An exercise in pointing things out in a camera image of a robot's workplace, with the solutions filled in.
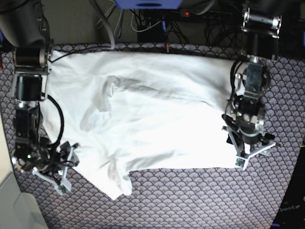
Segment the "black box behind table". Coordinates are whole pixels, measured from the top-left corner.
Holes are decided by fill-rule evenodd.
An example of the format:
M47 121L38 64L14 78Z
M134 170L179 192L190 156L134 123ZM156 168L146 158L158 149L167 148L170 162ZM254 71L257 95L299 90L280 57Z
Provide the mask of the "black box behind table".
M136 26L139 43L161 43L166 41L166 22L164 18L147 17Z

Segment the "black case OpenArm label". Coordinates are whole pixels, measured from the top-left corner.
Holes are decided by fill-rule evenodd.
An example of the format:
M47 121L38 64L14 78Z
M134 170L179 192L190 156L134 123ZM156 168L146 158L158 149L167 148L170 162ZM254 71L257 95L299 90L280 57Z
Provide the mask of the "black case OpenArm label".
M271 225L272 229L305 227L305 148L301 151L282 204Z

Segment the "patterned purple table cloth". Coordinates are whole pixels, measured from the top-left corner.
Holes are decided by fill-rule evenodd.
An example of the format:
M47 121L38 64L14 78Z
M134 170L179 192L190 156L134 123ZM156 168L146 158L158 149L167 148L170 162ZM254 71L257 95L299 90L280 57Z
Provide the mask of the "patterned purple table cloth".
M76 54L81 45L54 51ZM164 53L157 44L119 43L114 52ZM230 60L231 49L188 45L169 54ZM263 96L266 129L279 147L240 168L145 169L129 173L132 193L111 199L75 169L72 189L59 195L47 182L16 172L51 229L267 229L285 196L305 134L305 62L282 57L268 62L270 88Z

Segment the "black power strip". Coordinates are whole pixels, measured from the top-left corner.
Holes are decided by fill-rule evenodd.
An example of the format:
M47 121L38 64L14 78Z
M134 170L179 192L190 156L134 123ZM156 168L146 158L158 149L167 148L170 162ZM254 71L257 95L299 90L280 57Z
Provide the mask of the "black power strip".
M181 9L179 10L180 16L185 18L190 17L207 17L207 18L222 18L226 16L232 16L232 13L219 11L219 10L191 10L191 9Z

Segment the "blue box overhead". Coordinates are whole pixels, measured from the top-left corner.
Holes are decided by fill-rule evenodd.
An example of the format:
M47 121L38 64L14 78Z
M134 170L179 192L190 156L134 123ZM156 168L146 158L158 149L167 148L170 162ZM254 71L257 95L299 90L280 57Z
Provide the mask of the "blue box overhead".
M121 9L175 10L182 0L116 0Z

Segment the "white T-shirt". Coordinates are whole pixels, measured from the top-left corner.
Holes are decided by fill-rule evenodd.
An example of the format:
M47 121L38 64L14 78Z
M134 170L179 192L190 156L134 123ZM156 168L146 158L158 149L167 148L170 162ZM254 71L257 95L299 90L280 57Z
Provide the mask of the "white T-shirt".
M234 168L222 119L230 60L151 52L54 51L47 92L62 109L76 171L111 199L145 169Z

